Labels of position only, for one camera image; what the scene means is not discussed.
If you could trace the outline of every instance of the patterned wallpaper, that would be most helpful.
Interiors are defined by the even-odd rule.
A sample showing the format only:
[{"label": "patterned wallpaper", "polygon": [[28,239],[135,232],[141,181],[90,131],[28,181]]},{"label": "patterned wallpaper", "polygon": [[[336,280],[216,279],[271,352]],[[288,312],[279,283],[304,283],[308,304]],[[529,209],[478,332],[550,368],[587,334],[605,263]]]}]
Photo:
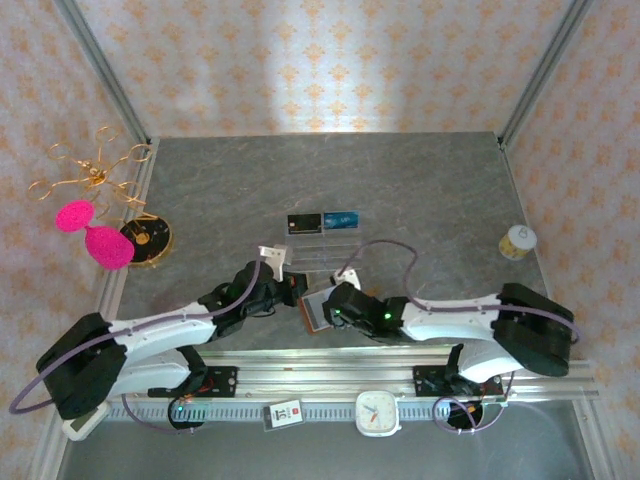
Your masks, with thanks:
[{"label": "patterned wallpaper", "polygon": [[46,413],[14,417],[9,402],[37,373],[39,356],[95,308],[100,274],[82,235],[54,226],[73,189],[40,203],[27,201],[26,189],[71,173],[48,160],[51,144],[69,141],[87,158],[95,129],[124,125],[51,0],[0,2],[0,30],[0,478],[23,479]]},{"label": "patterned wallpaper", "polygon": [[570,0],[80,0],[147,134],[499,131]]},{"label": "patterned wallpaper", "polygon": [[640,472],[640,3],[596,2],[509,151],[553,294]]}]

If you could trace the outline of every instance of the gold wire ornament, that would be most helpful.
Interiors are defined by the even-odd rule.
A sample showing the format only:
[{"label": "gold wire ornament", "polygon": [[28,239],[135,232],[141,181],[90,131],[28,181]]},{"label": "gold wire ornament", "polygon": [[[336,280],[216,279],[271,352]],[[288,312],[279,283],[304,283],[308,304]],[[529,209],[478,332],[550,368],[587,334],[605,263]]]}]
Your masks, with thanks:
[{"label": "gold wire ornament", "polygon": [[[77,159],[73,156],[73,147],[65,142],[52,145],[47,150],[47,157],[54,162],[70,162],[78,169],[75,178],[49,182],[38,180],[33,182],[27,196],[34,201],[49,198],[59,188],[76,185],[80,188],[79,198],[93,204],[96,210],[96,220],[116,221],[123,223],[120,230],[134,245],[135,254],[132,264],[153,265],[154,261],[164,255],[173,242],[173,234],[166,221],[144,211],[146,203],[140,200],[142,186],[135,181],[117,182],[112,179],[115,169],[134,163],[144,163],[152,156],[149,145],[139,143],[129,149],[127,154],[114,163],[104,158],[104,150],[109,143],[119,136],[119,132],[112,126],[98,129],[94,135],[98,152],[96,158]],[[113,202],[133,210],[137,217],[125,222],[124,217],[107,217],[111,210],[109,198]]]}]

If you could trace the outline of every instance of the white clock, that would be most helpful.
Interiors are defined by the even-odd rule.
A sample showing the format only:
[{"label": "white clock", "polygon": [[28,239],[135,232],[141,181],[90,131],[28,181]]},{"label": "white clock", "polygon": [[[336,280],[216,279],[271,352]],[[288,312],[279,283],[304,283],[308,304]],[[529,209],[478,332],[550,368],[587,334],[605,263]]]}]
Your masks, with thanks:
[{"label": "white clock", "polygon": [[356,399],[356,427],[366,437],[388,437],[400,430],[398,402],[391,392],[363,392]]}]

